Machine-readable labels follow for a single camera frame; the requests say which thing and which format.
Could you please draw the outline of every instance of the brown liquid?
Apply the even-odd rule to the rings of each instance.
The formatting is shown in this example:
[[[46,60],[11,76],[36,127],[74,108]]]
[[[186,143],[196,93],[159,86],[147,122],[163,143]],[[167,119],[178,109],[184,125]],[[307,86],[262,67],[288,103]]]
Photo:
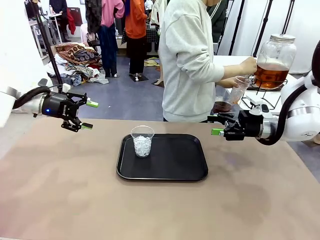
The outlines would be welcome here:
[[[286,80],[289,69],[276,63],[265,63],[257,66],[255,85],[262,89],[276,89]]]
[[[232,108],[232,105],[227,102],[216,101],[214,103],[212,111],[214,114],[226,113],[226,112],[229,112],[231,110],[231,108]]]

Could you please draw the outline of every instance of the gray floor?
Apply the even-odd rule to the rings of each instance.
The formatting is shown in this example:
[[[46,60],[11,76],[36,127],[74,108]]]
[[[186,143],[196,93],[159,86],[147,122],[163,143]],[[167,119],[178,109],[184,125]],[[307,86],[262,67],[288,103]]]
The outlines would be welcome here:
[[[80,118],[121,119],[162,121],[163,88],[151,83],[160,73],[154,67],[146,67],[144,75],[148,81],[133,82],[128,76],[129,59],[118,57],[119,78],[110,78],[109,84],[84,83],[73,89],[86,92],[93,101],[99,102],[99,108],[82,106]],[[0,159],[37,121],[29,114],[12,114],[5,128],[0,129]],[[305,165],[320,182],[320,145],[292,142],[290,146],[301,157]]]
[[[151,83],[160,73],[154,67],[145,67],[148,81],[134,82],[128,76],[129,59],[118,57],[119,78],[109,78],[110,83],[85,83],[74,90],[85,91],[99,108],[84,106],[80,118],[162,121],[162,97],[164,89]]]

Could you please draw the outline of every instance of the jar lid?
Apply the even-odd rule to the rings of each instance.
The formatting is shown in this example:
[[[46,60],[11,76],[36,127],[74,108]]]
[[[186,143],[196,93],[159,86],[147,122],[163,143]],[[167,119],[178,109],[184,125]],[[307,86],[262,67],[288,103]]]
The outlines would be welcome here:
[[[294,42],[296,37],[288,34],[272,34],[270,39],[281,42]]]

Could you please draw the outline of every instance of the black tray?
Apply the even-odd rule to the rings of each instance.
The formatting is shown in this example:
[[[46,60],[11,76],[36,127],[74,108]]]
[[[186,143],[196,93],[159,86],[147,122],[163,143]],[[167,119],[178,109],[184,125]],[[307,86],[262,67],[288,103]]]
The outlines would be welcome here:
[[[131,135],[123,138],[117,173],[127,180],[199,181],[208,166],[198,138],[189,134],[155,134],[150,155],[136,156]]]

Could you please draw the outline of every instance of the glass jar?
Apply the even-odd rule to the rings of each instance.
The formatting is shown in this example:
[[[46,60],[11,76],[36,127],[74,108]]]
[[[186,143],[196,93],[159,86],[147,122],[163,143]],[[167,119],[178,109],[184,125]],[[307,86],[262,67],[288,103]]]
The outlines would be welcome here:
[[[295,39],[291,35],[272,34],[270,40],[262,45],[254,74],[257,87],[276,89],[284,83],[295,60]]]

